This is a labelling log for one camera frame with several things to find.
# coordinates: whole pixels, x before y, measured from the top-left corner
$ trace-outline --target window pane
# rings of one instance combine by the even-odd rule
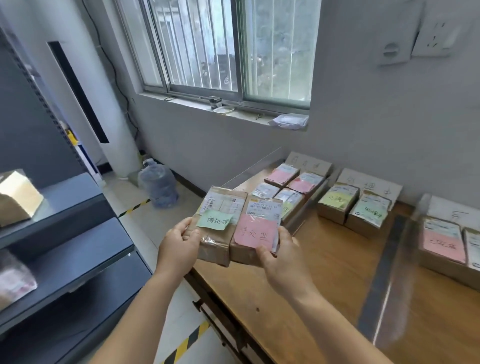
[[[247,93],[309,103],[320,0],[245,0]]]
[[[138,0],[117,0],[117,4],[144,83],[161,87],[162,79]]]
[[[170,82],[237,91],[230,0],[149,1]]]

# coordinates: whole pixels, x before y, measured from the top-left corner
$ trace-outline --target forearm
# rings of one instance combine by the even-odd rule
[[[168,305],[179,284],[168,273],[154,274],[90,364],[152,364]]]
[[[316,288],[290,304],[329,363],[391,364]]]

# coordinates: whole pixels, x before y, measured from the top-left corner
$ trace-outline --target blue object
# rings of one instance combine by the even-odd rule
[[[179,194],[175,188],[177,181],[172,171],[162,164],[157,164],[153,159],[145,160],[144,166],[146,167],[138,173],[138,185],[148,193],[155,207],[173,206]]]

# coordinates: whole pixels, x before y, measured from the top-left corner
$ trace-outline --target black cable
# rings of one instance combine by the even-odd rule
[[[136,126],[131,117],[130,117],[130,101],[128,100],[128,97],[123,93],[123,91],[121,90],[120,86],[119,86],[119,82],[118,82],[118,77],[117,77],[117,69],[115,68],[112,60],[110,59],[110,57],[108,56],[108,54],[105,52],[105,50],[103,49],[103,46],[102,46],[102,41],[100,40],[100,32],[98,31],[98,28],[95,24],[95,21],[93,20],[92,18],[92,15],[90,14],[90,12],[88,11],[88,8],[87,6],[85,5],[85,1],[82,0],[82,5],[84,6],[85,8],[85,11],[87,12],[87,15],[88,17],[90,18],[90,20],[92,21],[92,24],[93,24],[93,27],[95,28],[95,32],[96,32],[96,37],[98,39],[98,45],[100,46],[100,48],[102,49],[102,52],[103,54],[105,55],[105,58],[108,60],[108,62],[110,63],[110,65],[112,66],[112,69],[113,69],[113,77],[115,79],[115,85],[117,86],[117,89],[118,91],[121,93],[121,95],[125,98],[125,101],[127,102],[127,117],[128,117],[128,121],[130,122],[130,124],[132,124],[132,126],[136,129],[136,132],[135,132],[135,137],[134,137],[134,140],[137,140],[137,136],[138,136],[138,132],[139,132],[139,129],[138,129],[138,126]]]

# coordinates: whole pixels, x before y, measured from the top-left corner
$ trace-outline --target white switch plate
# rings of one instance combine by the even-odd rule
[[[471,19],[428,19],[420,29],[412,56],[447,57],[451,55],[472,25]]]
[[[387,7],[378,29],[375,47],[377,65],[408,62],[412,53],[420,19],[425,7],[424,1],[409,0]]]

